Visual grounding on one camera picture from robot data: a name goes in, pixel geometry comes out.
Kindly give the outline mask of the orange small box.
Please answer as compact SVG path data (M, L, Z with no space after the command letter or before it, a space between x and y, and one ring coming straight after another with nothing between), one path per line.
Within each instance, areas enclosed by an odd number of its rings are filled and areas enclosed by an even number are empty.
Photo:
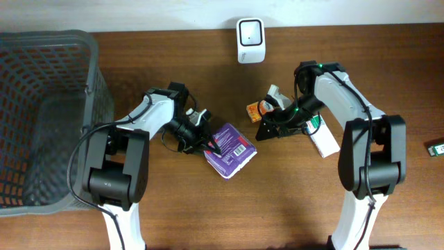
M252 123L260 121L261 115L265 115L269 112L269 103L266 101L255 102L246 106L246 111Z

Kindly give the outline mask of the purple sanitary pad pack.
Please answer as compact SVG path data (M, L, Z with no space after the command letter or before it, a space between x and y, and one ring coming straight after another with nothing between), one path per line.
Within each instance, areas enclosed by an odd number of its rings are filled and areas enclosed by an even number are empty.
M230 123L225 123L213 138L221 152L205 151L204 156L225 179L232 178L257 154L256 147Z

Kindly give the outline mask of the white green medicine box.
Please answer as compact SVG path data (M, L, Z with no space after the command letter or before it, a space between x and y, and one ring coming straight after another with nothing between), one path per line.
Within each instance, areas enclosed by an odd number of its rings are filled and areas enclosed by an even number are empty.
M327 127L321 115L315 115L306 122L305 132L318 149L322 158L331 156L340 151L340 146Z

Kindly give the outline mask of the green gum pack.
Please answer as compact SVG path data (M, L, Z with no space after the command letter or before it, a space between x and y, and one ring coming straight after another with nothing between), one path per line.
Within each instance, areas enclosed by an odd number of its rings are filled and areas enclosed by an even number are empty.
M427 150L431 157L443 156L444 155L444 144L433 144L427 147Z

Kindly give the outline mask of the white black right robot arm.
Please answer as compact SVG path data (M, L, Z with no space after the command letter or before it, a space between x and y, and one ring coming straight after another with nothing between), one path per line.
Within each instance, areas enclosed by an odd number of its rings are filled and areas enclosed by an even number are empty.
M378 213L395 186L407 175L407 126L400 115L374 107L353 85L338 62L299 64L289 99L272 85L260 111L256 140L296 134L316 135L307 123L326 107L343 129L338 174L345 189L339 223L328 237L327 249L369 249Z

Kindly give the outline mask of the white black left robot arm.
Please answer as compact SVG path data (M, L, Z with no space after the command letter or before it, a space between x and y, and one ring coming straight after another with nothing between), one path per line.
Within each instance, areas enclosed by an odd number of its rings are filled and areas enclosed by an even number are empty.
M212 114L204 109L185 110L191 98L183 83L171 82L166 89L152 87L141 103L124 118L99 123L79 139L68 168L85 147L80 185L91 198L84 199L67 186L79 202L101 212L111 249L145 249L139 220L139 202L148 184L150 141L162 131L178 141L177 151L197 154L221 153L210 128Z

